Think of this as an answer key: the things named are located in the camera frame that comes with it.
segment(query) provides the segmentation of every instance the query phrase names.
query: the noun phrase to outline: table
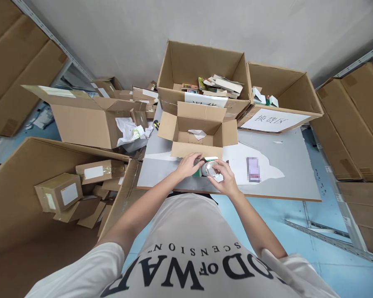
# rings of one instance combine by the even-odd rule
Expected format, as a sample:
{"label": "table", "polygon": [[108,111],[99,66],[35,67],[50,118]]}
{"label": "table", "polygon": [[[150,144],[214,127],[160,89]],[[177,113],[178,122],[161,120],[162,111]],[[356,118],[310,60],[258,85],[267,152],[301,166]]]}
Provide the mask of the table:
{"label": "table", "polygon": [[[155,120],[160,121],[161,116],[162,108],[158,104]],[[283,178],[267,179],[256,185],[240,185],[239,189],[247,197],[321,202],[300,128],[289,130],[281,135],[239,130],[238,139],[239,142],[264,153],[271,166],[278,168],[284,174]],[[137,183],[138,189],[152,188],[177,168],[179,160],[168,154],[171,147],[172,141],[158,137],[157,130],[154,129],[146,147]],[[206,177],[188,177],[180,182],[174,190],[220,194]]]}

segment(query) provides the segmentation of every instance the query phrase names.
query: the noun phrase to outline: white label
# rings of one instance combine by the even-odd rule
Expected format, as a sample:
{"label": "white label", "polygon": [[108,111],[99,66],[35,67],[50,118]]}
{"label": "white label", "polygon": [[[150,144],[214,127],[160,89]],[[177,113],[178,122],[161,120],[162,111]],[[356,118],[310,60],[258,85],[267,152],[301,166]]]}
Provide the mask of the white label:
{"label": "white label", "polygon": [[53,196],[51,194],[46,194],[46,197],[47,197],[47,202],[48,202],[48,206],[50,207],[50,209],[56,210]]}
{"label": "white label", "polygon": [[103,97],[110,98],[104,88],[98,88]]}
{"label": "white label", "polygon": [[142,94],[146,95],[146,96],[153,97],[153,98],[157,98],[159,96],[159,94],[157,92],[153,92],[153,91],[145,90],[145,89],[142,89]]}
{"label": "white label", "polygon": [[227,103],[228,97],[208,96],[185,92],[185,102],[197,103],[205,106],[215,106],[223,108]]}
{"label": "white label", "polygon": [[63,190],[61,190],[61,195],[64,206],[68,205],[70,202],[76,199],[79,196],[76,183],[73,183],[68,187],[64,188]]}
{"label": "white label", "polygon": [[70,92],[69,90],[62,90],[62,89],[56,89],[56,88],[51,88],[51,87],[45,87],[45,86],[39,86],[39,88],[45,91],[49,95],[76,98],[76,96],[74,96],[72,92]]}
{"label": "white label", "polygon": [[242,128],[261,130],[267,132],[280,132],[290,126],[294,126],[305,119],[307,115],[285,113],[261,108]]}
{"label": "white label", "polygon": [[343,216],[343,219],[344,219],[344,223],[345,223],[347,226],[351,226],[351,220],[350,220],[348,217]]}
{"label": "white label", "polygon": [[104,167],[98,166],[93,168],[88,168],[84,170],[84,177],[86,179],[92,179],[104,175]]}

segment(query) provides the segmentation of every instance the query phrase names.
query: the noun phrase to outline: small cardboard box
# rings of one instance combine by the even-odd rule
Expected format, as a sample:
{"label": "small cardboard box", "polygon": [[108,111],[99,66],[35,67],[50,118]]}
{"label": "small cardboard box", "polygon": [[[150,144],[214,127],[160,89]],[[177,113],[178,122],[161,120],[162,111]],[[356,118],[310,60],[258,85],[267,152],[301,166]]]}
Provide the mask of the small cardboard box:
{"label": "small cardboard box", "polygon": [[79,226],[84,226],[86,228],[96,227],[98,225],[98,223],[104,217],[105,206],[106,206],[105,202],[103,202],[103,201],[99,202],[99,204],[98,204],[97,208],[95,209],[94,213],[90,216],[79,219],[78,225]]}
{"label": "small cardboard box", "polygon": [[115,90],[123,90],[118,79],[116,77],[103,77],[95,80],[91,83],[95,91],[105,98],[116,98]]}
{"label": "small cardboard box", "polygon": [[252,62],[247,64],[247,72],[250,86],[259,86],[261,94],[276,97],[279,107],[255,105],[252,99],[238,118],[238,129],[280,134],[322,117],[322,107],[306,72]]}
{"label": "small cardboard box", "polygon": [[124,175],[124,162],[105,160],[76,166],[76,173],[81,177],[82,184],[95,183]]}
{"label": "small cardboard box", "polygon": [[77,201],[71,208],[56,213],[53,219],[68,223],[88,217],[94,214],[100,201],[100,197],[94,195],[85,196]]}
{"label": "small cardboard box", "polygon": [[[173,141],[171,156],[202,152],[202,158],[221,159],[224,146],[237,144],[236,120],[223,122],[226,112],[225,108],[179,101],[177,116],[163,112],[157,135]],[[197,140],[188,130],[202,130],[207,135]]]}
{"label": "small cardboard box", "polygon": [[83,197],[78,175],[64,173],[34,188],[44,212],[65,211]]}
{"label": "small cardboard box", "polygon": [[198,85],[199,77],[209,78],[213,75],[243,84],[238,99],[228,99],[224,106],[227,109],[224,120],[236,119],[251,99],[245,54],[168,41],[156,87],[163,111],[177,115],[177,102],[185,101],[185,92],[179,89],[180,84]]}
{"label": "small cardboard box", "polygon": [[131,117],[131,109],[145,112],[146,103],[102,97],[83,91],[23,86],[50,104],[63,142],[112,149],[123,137],[117,117]]}

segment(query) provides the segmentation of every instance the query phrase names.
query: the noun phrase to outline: stacked cardboard box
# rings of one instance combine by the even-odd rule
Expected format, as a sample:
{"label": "stacked cardboard box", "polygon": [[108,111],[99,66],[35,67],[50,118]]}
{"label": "stacked cardboard box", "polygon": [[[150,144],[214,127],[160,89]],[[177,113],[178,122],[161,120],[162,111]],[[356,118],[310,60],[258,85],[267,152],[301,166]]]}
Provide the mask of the stacked cardboard box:
{"label": "stacked cardboard box", "polygon": [[66,60],[15,4],[0,0],[0,135],[15,135],[39,102],[20,85],[50,85]]}

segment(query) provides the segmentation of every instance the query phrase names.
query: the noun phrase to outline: small box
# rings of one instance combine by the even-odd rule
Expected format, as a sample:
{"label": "small box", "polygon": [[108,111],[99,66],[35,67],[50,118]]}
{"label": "small box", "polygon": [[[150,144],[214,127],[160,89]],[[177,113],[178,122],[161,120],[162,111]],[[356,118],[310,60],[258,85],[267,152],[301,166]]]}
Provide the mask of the small box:
{"label": "small box", "polygon": [[34,188],[44,212],[65,211],[83,197],[79,175],[64,173]]}
{"label": "small box", "polygon": [[91,83],[95,91],[102,97],[116,98],[115,90],[123,90],[116,77],[103,77]]}
{"label": "small box", "polygon": [[84,226],[86,228],[96,227],[98,225],[98,223],[104,217],[105,206],[106,206],[105,202],[103,202],[103,201],[99,202],[99,204],[98,204],[97,208],[95,209],[94,213],[90,216],[79,219],[78,225],[79,226]]}
{"label": "small box", "polygon": [[[179,101],[177,116],[163,112],[157,135],[173,141],[171,156],[202,152],[202,158],[222,159],[223,147],[237,144],[236,120],[223,122],[226,112],[225,108]],[[198,140],[188,130],[203,130],[207,135]]]}
{"label": "small box", "polygon": [[121,177],[124,175],[124,162],[105,160],[76,166],[76,173],[81,177],[82,184],[95,183]]}
{"label": "small box", "polygon": [[100,201],[100,197],[94,195],[85,196],[68,210],[56,213],[53,219],[68,223],[88,217],[94,214]]}

